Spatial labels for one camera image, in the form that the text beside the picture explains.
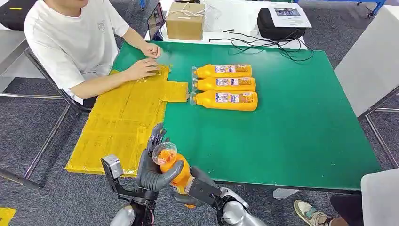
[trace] black case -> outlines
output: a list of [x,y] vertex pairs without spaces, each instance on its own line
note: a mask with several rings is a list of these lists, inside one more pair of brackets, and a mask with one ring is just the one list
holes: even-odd
[[262,8],[258,13],[259,33],[272,41],[290,41],[305,34],[306,28],[275,27],[268,8]]
[[29,10],[37,0],[9,0],[0,7],[0,23],[15,31],[24,30],[24,22]]

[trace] floor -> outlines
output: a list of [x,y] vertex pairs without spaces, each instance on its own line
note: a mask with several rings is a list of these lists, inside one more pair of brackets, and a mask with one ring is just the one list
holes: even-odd
[[[148,18],[154,1],[147,1],[145,11],[140,11],[137,0],[112,0],[118,12],[142,35],[146,32]],[[335,67],[356,39],[367,27],[366,18],[372,3],[356,6],[348,2],[318,2],[302,0],[300,5],[307,13],[313,28],[305,41],[314,49],[327,52]],[[8,92],[24,94],[55,94],[43,79],[16,78]],[[386,106],[399,107],[398,97]],[[23,174],[41,144],[63,111],[65,103],[59,100],[34,100],[0,97],[0,168]],[[108,225],[114,214],[126,202],[118,200],[101,175],[72,174],[64,170],[69,156],[79,138],[88,115],[75,115],[69,111],[46,154],[40,161],[32,179],[45,184],[34,191],[0,178],[0,206],[17,209],[11,226],[81,226]],[[387,145],[399,159],[399,120],[394,113],[372,114],[375,123],[386,139]],[[360,124],[384,170],[392,166],[386,159],[371,128],[364,120]],[[132,186],[133,179],[122,180]],[[306,225],[294,212],[292,203],[303,199],[316,208],[336,217],[329,204],[333,193],[300,191],[285,200],[272,197],[274,187],[256,185],[226,185],[236,191],[249,204],[251,212],[270,226]],[[164,189],[158,199],[155,224],[159,226],[215,226],[215,213],[208,207],[187,210],[172,201],[171,188]]]

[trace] white table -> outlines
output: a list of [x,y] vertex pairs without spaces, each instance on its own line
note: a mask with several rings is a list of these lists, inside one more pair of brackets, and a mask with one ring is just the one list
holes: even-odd
[[[160,0],[162,9],[164,10],[165,16],[168,14],[170,6],[173,0]],[[196,40],[181,40],[181,39],[169,39],[167,35],[166,25],[161,28],[161,34],[164,41],[169,42],[183,42],[183,43],[205,43],[205,44],[219,44],[219,45],[231,45],[230,41],[227,40],[213,40],[209,42],[209,39],[229,39],[229,38],[240,38],[246,41],[253,41],[252,38],[247,38],[243,35],[229,34],[222,32],[225,30],[234,29],[234,32],[256,36],[263,39],[258,34],[258,28],[256,20],[258,17],[259,10],[261,8],[272,7],[275,4],[279,6],[284,5],[285,7],[299,7],[296,3],[284,3],[284,2],[268,2],[268,1],[241,1],[241,0],[207,0],[203,1],[206,6],[212,6],[216,10],[210,9],[207,11],[206,20],[210,27],[204,25],[203,39],[200,41]],[[145,40],[150,40],[149,33],[145,35]],[[262,45],[266,44],[265,41],[256,41],[253,44]],[[246,46],[246,44],[236,41],[234,44]],[[291,49],[307,49],[303,44],[300,45],[299,41],[294,40],[284,46],[284,48]]]

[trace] bottle cap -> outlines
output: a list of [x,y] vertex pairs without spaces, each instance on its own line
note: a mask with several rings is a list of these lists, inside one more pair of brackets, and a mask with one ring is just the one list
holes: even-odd
[[193,78],[197,78],[197,77],[198,77],[197,68],[196,67],[192,67],[191,68],[191,78],[193,79]]
[[162,142],[152,152],[152,160],[157,165],[163,165],[173,160],[177,155],[177,147],[172,142]]
[[191,81],[191,91],[195,92],[198,90],[198,79],[193,78]]
[[191,104],[191,106],[194,106],[197,104],[197,93],[195,93],[195,92],[190,93],[190,104]]

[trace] shoe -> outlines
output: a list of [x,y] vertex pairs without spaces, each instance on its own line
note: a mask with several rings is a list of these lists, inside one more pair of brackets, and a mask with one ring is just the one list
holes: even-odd
[[330,226],[330,221],[334,220],[302,200],[295,200],[294,209],[299,217],[310,226]]

